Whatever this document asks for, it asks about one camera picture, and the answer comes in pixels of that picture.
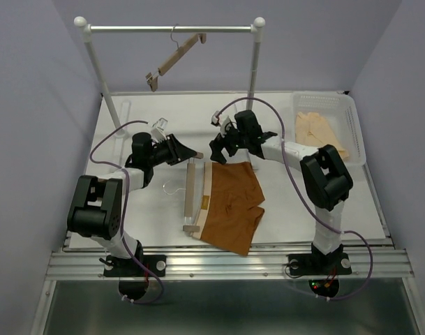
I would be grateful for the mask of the beige clip hanger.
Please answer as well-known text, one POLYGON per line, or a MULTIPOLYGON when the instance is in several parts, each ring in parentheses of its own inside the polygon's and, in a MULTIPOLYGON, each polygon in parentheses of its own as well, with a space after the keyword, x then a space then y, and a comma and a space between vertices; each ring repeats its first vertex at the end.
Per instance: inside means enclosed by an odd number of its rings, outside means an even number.
POLYGON ((197 154, 188 159, 187 167, 186 167, 186 185, 184 188, 178 188, 173 192, 167 192, 166 186, 170 182, 167 181, 163 184, 163 192, 166 195, 174 195, 178 191, 185 191, 184 196, 184 218, 185 223, 183 224, 182 230, 185 233, 193 234, 194 232, 199 231, 199 227, 191 224, 191 219, 194 217, 194 197, 195 197, 195 159, 200 160, 204 158, 204 154, 201 152, 197 152, 197 154))
POLYGON ((182 44, 179 44, 172 37, 175 27, 176 26, 173 26, 172 28, 170 39, 172 42, 176 43, 176 50, 157 68, 154 73, 150 72, 145 76, 146 83, 152 92, 155 92, 158 89, 159 77, 164 76, 195 44, 205 44, 207 41, 206 33, 194 33, 182 44))

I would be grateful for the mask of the brown cotton underwear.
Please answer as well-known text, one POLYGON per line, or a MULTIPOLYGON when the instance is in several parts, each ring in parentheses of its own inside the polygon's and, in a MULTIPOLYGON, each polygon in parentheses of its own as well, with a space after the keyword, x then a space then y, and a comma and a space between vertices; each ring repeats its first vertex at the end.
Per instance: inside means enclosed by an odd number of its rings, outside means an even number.
POLYGON ((265 201, 249 162, 205 163, 204 186, 191 237, 216 248, 247 256, 264 215, 265 201))

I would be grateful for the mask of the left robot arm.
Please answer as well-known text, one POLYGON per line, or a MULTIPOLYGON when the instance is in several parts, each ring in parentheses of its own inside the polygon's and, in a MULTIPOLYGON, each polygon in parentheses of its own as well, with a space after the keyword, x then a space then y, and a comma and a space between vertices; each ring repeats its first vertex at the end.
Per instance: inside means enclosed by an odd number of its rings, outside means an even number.
POLYGON ((169 134, 155 141, 150 133, 134 134, 125 166, 104 177, 82 175, 77 180, 67 218, 67 229, 101 245, 107 256, 100 258, 103 275, 112 278, 163 277, 165 255, 145 255, 142 244, 124 227, 131 191, 149 185, 154 168, 176 165, 203 155, 169 134))

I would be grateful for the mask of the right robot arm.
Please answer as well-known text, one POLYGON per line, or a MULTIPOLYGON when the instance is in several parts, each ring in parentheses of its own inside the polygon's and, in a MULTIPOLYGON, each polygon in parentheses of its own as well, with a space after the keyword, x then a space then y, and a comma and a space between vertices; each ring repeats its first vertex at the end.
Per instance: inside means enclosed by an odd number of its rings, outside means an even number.
POLYGON ((306 194, 315 207, 312 252, 321 258, 341 255, 342 211, 353 180, 337 149, 330 144, 318 148, 286 142, 282 135, 264 132, 251 110, 236 113, 234 119, 221 121, 218 112, 211 117, 211 124, 220 128, 209 143, 211 160, 224 164, 227 161, 223 151, 232 157, 245 149, 263 160, 284 164, 288 173, 292 168, 300 171, 306 194))

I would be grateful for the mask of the cream underwear in basket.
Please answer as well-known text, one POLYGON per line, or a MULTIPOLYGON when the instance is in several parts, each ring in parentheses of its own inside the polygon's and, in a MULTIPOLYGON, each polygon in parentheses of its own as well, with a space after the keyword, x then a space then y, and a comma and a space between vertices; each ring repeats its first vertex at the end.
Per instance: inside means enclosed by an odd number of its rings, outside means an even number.
POLYGON ((329 120, 318 112, 298 112, 295 116, 294 139, 298 144, 310 147, 323 147, 330 144, 336 148, 344 161, 348 161, 350 154, 342 143, 329 120))

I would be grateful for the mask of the white plastic basket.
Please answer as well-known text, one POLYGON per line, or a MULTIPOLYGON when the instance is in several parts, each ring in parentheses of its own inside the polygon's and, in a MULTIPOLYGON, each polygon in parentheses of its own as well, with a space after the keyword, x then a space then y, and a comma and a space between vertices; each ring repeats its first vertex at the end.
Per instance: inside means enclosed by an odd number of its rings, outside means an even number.
POLYGON ((348 166, 363 166, 366 162, 364 141, 355 102, 351 97, 336 92, 297 91, 292 94, 292 114, 318 112, 329 120, 350 157, 348 166))

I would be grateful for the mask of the white clothes rack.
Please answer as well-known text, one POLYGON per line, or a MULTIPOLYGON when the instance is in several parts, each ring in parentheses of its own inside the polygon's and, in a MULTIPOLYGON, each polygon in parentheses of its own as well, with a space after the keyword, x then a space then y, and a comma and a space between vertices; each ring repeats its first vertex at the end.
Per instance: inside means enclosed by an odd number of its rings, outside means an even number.
POLYGON ((258 62, 260 57, 260 49, 262 43, 262 36, 265 27, 265 19, 257 17, 253 23, 246 26, 182 26, 174 24, 172 26, 98 26, 92 25, 87 20, 78 16, 73 20, 74 25, 80 30, 85 49, 89 56, 91 65, 93 66, 94 72, 100 85, 100 92, 103 100, 110 113, 113 125, 120 127, 122 121, 125 120, 125 116, 128 112, 117 112, 116 105, 112 100, 112 92, 110 91, 100 61, 96 54, 92 36, 94 34, 157 34, 157 33, 169 33, 171 34, 173 26, 174 34, 187 34, 190 33, 206 33, 206 34, 251 34, 253 36, 253 51, 251 56, 251 67, 250 67, 250 81, 247 91, 247 96, 253 98, 255 94, 255 83, 258 73, 258 62))

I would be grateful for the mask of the aluminium mounting rail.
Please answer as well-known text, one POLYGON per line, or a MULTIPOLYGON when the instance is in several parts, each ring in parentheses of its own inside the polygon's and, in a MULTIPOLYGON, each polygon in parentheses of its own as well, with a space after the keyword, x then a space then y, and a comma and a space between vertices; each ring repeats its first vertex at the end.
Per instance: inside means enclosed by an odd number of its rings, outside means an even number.
MULTIPOLYGON (((412 278, 408 254, 391 246, 374 246, 373 278, 412 278)), ((246 257, 211 247, 145 248, 149 255, 166 256, 164 281, 279 280, 287 279, 287 255, 305 253, 304 245, 257 246, 246 257)), ((49 281, 105 280, 98 260, 104 252, 53 253, 45 278, 49 281)))

